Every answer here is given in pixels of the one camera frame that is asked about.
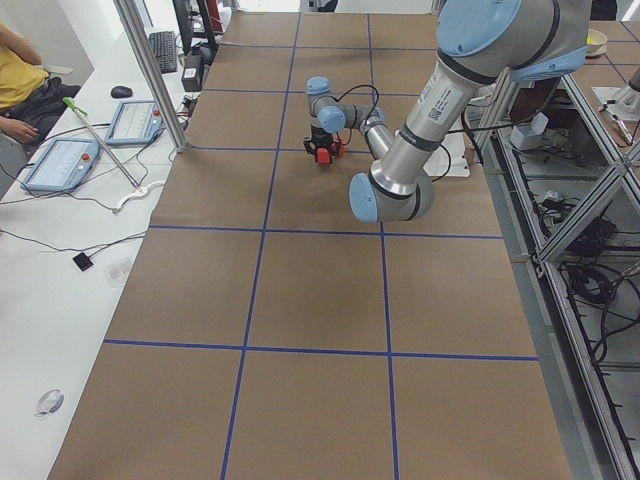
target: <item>yellow shirt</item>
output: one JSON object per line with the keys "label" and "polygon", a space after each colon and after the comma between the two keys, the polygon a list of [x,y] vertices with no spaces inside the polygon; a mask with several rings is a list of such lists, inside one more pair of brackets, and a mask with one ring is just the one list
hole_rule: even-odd
{"label": "yellow shirt", "polygon": [[25,100],[47,77],[47,72],[22,60],[6,45],[0,45],[0,109]]}

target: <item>person's hand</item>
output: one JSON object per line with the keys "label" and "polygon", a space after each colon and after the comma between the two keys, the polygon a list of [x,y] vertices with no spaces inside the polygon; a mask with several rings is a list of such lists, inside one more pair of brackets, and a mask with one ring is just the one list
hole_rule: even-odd
{"label": "person's hand", "polygon": [[38,129],[21,120],[3,118],[0,128],[20,143],[31,143],[38,139]]}

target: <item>metal pole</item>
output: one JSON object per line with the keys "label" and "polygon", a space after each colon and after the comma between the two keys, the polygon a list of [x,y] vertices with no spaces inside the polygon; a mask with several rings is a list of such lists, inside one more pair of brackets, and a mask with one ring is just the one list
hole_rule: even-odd
{"label": "metal pole", "polygon": [[178,153],[183,152],[187,146],[187,140],[182,131],[182,127],[178,122],[176,112],[171,102],[171,97],[167,91],[167,87],[162,80],[162,74],[160,68],[156,63],[156,60],[149,46],[147,40],[147,34],[144,31],[142,19],[140,13],[136,8],[134,0],[113,0],[113,3],[120,15],[120,21],[127,32],[129,43],[133,49],[133,53],[138,60],[138,65],[142,70],[144,78],[147,80],[147,84],[151,89],[153,99],[158,104],[162,119],[171,135],[173,145],[176,147]]}
{"label": "metal pole", "polygon": [[[506,69],[503,70],[496,81],[496,88],[491,97],[491,106],[480,119],[478,127],[486,128],[498,125],[498,121],[504,118],[507,109],[511,106],[519,91],[520,86],[509,79],[509,73]],[[476,143],[480,150],[485,147],[490,137],[491,131],[480,131],[477,133]]]}
{"label": "metal pole", "polygon": [[136,190],[140,190],[140,184],[138,183],[138,181],[135,178],[133,178],[133,175],[131,175],[129,173],[129,171],[120,162],[120,160],[118,160],[118,157],[116,157],[116,155],[111,151],[111,148],[109,147],[109,145],[107,145],[105,143],[105,141],[102,139],[102,137],[100,135],[98,135],[98,132],[96,132],[93,129],[93,127],[91,126],[89,121],[86,118],[84,118],[85,112],[83,110],[80,110],[80,108],[78,108],[76,106],[76,104],[75,104],[75,102],[73,101],[72,98],[65,97],[64,98],[64,103],[66,103],[67,107],[69,107],[73,111],[73,113],[76,114],[76,116],[80,119],[80,121],[82,122],[84,127],[87,130],[89,130],[89,133],[91,133],[91,135],[93,135],[93,138],[95,138],[97,140],[97,142],[100,144],[102,149],[105,152],[107,152],[107,155],[109,155],[111,157],[111,160],[113,160],[113,163],[116,164],[116,167],[118,167],[120,169],[120,171],[122,173],[124,173],[124,176],[127,177],[127,180],[129,180],[129,182],[131,183],[133,188],[135,188]]}

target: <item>label sticker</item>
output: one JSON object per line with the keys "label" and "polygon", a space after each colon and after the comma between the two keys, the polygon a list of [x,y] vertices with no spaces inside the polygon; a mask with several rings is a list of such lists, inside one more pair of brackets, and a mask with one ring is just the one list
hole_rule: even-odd
{"label": "label sticker", "polygon": [[451,84],[435,86],[430,92],[430,97],[425,99],[422,112],[438,125],[442,125],[458,105],[462,95],[462,90],[454,88]]}
{"label": "label sticker", "polygon": [[431,75],[431,78],[429,79],[427,86],[424,87],[424,90],[420,94],[420,97],[418,97],[418,103],[420,105],[422,105],[427,100],[429,93],[431,93],[431,90],[433,90],[433,87],[438,82],[439,78],[440,76],[438,75],[437,71],[434,72],[433,75]]}

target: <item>blue joint cap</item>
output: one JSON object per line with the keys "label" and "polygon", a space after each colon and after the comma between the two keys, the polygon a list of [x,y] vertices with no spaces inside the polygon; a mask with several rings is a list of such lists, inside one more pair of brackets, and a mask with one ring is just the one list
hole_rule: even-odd
{"label": "blue joint cap", "polygon": [[347,124],[347,117],[339,107],[332,105],[318,112],[318,122],[325,132],[338,133]]}
{"label": "blue joint cap", "polygon": [[440,13],[438,45],[450,57],[481,52],[507,31],[521,5],[522,0],[449,0]]}
{"label": "blue joint cap", "polygon": [[380,107],[376,107],[375,111],[378,114],[378,116],[380,117],[380,121],[384,122],[384,112],[382,111],[382,109]]}
{"label": "blue joint cap", "polygon": [[587,54],[587,46],[580,47],[559,57],[552,58],[542,63],[536,63],[520,70],[512,70],[510,79],[512,82],[529,82],[536,80],[545,80],[547,78],[556,78],[575,72],[584,64],[584,58]]}
{"label": "blue joint cap", "polygon": [[351,179],[349,202],[355,217],[363,223],[378,221],[378,202],[373,185],[366,173],[358,173]]}
{"label": "blue joint cap", "polygon": [[321,95],[331,92],[331,82],[327,77],[313,77],[307,81],[307,95]]}

